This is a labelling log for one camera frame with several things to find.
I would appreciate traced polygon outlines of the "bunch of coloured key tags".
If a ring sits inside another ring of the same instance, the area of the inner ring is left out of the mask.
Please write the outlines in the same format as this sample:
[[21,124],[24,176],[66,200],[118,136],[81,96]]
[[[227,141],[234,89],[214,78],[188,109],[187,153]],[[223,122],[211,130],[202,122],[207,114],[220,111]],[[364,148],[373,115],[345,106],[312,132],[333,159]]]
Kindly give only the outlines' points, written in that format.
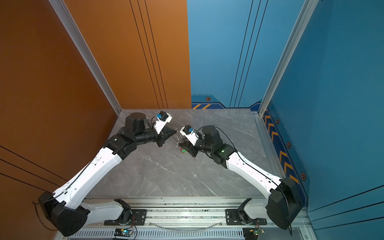
[[182,148],[182,147],[179,147],[179,150],[180,150],[180,152],[182,153],[182,154],[184,154],[184,153],[187,153],[188,151],[187,150],[185,150],[184,148]]

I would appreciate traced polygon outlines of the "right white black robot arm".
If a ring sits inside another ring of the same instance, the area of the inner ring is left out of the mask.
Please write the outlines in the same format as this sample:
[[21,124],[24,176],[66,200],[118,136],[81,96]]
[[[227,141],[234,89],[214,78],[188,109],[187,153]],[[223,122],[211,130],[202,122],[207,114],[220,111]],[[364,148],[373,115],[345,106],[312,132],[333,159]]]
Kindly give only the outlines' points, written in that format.
[[225,143],[223,131],[213,125],[199,130],[187,125],[180,129],[182,140],[179,146],[196,157],[206,154],[216,164],[238,174],[253,185],[266,199],[264,203],[247,198],[235,210],[243,225],[256,225],[258,218],[268,217],[276,226],[291,231],[292,222],[303,209],[298,184],[291,178],[280,178],[249,161],[234,146]]

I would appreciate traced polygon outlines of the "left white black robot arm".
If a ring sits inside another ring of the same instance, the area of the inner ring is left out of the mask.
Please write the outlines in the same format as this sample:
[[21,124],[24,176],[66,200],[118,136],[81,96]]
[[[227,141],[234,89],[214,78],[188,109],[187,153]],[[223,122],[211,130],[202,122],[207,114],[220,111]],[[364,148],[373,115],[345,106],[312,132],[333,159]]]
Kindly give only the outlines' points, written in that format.
[[172,116],[164,111],[156,115],[151,124],[143,113],[132,113],[126,117],[125,126],[110,137],[90,161],[67,183],[54,192],[44,192],[36,205],[63,236],[69,237],[83,226],[99,222],[113,222],[117,225],[132,223],[131,206],[121,199],[101,204],[84,203],[85,197],[95,185],[115,166],[135,151],[139,145],[157,143],[162,147],[165,141],[177,131],[167,127]]

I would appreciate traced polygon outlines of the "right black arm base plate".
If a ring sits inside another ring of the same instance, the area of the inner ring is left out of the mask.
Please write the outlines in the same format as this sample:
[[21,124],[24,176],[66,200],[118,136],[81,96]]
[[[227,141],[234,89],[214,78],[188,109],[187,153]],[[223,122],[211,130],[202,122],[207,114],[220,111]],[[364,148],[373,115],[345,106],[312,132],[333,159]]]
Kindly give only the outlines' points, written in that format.
[[240,211],[238,209],[226,209],[225,215],[226,215],[226,224],[228,226],[235,226],[235,225],[266,226],[268,224],[267,219],[263,219],[263,218],[251,219],[246,215],[244,211]]

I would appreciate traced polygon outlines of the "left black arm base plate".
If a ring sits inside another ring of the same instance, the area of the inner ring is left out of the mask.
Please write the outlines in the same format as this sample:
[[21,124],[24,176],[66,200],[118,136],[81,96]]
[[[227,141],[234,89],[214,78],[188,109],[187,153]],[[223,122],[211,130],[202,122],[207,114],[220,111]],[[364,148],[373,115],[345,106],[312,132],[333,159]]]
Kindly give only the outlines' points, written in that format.
[[105,226],[144,226],[147,218],[146,209],[124,210],[117,220],[104,221]]

